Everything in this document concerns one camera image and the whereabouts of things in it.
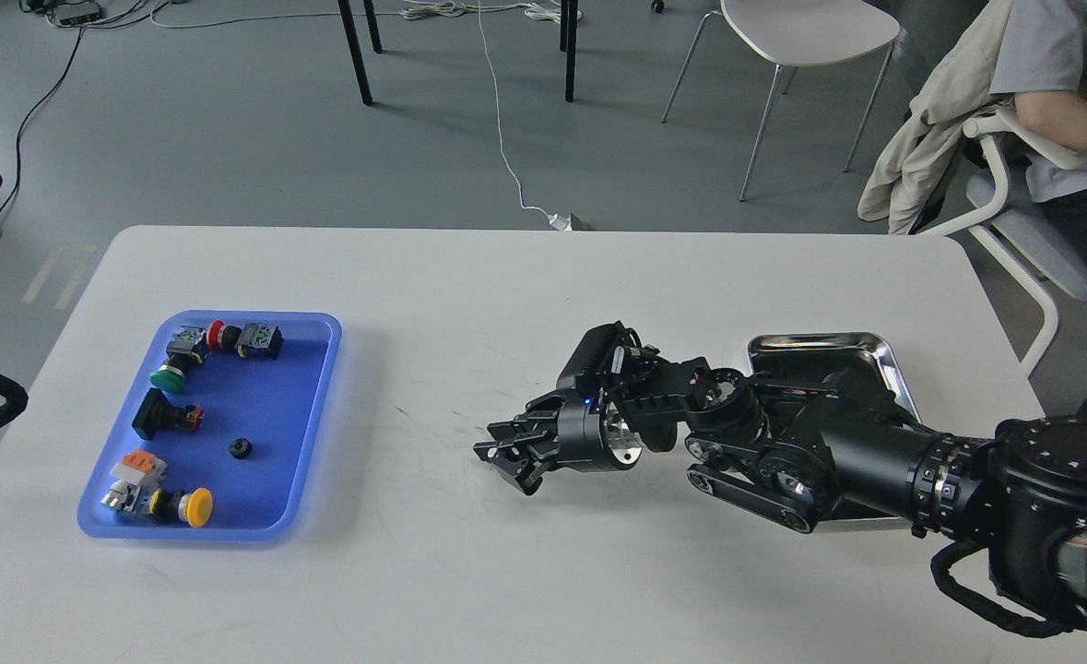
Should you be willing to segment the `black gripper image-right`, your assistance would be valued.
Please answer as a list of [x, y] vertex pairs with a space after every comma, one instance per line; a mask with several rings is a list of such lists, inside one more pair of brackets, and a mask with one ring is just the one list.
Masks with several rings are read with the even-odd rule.
[[644, 453], [640, 434], [602, 392], [555, 390], [513, 419], [492, 421], [487, 433], [492, 440], [473, 444], [473, 453], [488, 463], [507, 461], [507, 480], [523, 494], [535, 494], [547, 472], [632, 469]]

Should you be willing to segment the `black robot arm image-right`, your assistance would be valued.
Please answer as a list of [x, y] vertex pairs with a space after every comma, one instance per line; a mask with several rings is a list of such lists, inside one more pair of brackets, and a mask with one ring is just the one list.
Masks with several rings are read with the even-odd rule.
[[473, 446], [523, 494], [554, 469], [630, 469], [680, 424], [703, 494], [813, 533], [842, 502], [949, 543], [940, 592], [1024, 637], [1087, 632], [1087, 419], [1009, 419], [991, 438], [935, 433], [851, 371], [766, 381], [649, 348], [573, 367]]

